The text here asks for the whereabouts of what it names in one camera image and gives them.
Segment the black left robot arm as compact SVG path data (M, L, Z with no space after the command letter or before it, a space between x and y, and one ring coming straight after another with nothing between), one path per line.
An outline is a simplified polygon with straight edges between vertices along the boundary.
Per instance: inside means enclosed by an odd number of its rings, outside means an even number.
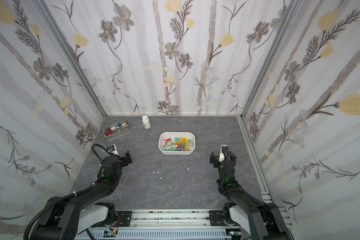
M112 227L120 223L115 205L99 200L115 191L123 168L133 161L129 151L121 157L116 147L98 147L106 151L107 157L100 158L96 181L83 190L50 198L27 225L25 240L73 240L90 227Z

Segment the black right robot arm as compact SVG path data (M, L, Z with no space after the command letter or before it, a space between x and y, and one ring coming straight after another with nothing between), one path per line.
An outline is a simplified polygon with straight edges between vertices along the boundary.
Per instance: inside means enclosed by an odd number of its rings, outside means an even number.
M253 197L236 180L236 159L227 145L221 146L219 155L210 155L210 164L219 173L218 192L229 201L223 208L225 223L240 225L246 240L292 240L279 207Z

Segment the orange yellow clothespin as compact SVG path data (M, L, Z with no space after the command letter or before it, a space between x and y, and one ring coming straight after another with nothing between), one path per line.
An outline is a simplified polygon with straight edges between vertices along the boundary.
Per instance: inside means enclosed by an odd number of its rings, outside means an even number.
M188 145L189 144L189 139L188 138L180 138L180 141L181 141L182 145Z

